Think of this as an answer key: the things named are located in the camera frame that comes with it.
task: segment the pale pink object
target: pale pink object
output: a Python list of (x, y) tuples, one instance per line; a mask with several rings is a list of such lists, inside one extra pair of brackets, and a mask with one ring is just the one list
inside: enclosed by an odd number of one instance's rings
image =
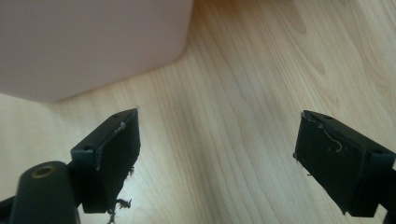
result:
[(2, 0), (0, 92), (54, 102), (172, 62), (193, 0)]

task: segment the black plastic part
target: black plastic part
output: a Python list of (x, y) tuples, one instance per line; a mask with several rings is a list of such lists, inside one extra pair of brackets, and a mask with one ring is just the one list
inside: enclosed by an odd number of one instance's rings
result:
[(0, 202), (0, 224), (5, 224), (9, 222), (14, 198), (15, 197), (11, 197)]
[(396, 214), (396, 171), (392, 170), (388, 173), (383, 195), (379, 202), (388, 212)]
[(66, 164), (45, 162), (23, 173), (9, 223), (79, 223)]
[(396, 224), (396, 214), (388, 212), (385, 216), (383, 224)]
[(304, 111), (294, 158), (343, 213), (373, 217), (395, 154), (336, 119)]
[(70, 172), (85, 213), (114, 211), (139, 152), (137, 109), (111, 116), (71, 150)]

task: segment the light wooden surface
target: light wooden surface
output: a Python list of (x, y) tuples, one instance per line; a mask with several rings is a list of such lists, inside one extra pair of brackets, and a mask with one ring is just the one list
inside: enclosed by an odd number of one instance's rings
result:
[[(52, 105), (0, 95), (0, 200), (104, 119), (140, 108), (117, 223), (381, 223), (343, 216), (292, 158), (304, 109), (396, 150), (394, 0), (196, 0), (185, 54)], [(82, 223), (107, 223), (84, 215)]]

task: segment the white object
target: white object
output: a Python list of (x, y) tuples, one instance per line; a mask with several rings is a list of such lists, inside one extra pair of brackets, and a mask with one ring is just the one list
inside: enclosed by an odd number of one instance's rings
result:
[(54, 102), (184, 49), (193, 0), (2, 0), (0, 92)]

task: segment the wood grain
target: wood grain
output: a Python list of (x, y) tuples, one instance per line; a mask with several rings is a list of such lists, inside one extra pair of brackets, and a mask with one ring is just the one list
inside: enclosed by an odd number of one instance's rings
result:
[(393, 0), (196, 0), (174, 63), (52, 105), (0, 95), (0, 200), (139, 107), (141, 156), (120, 195), (132, 207), (117, 223), (382, 223), (382, 207), (343, 216), (291, 154), (304, 109), (395, 151), (395, 52)]

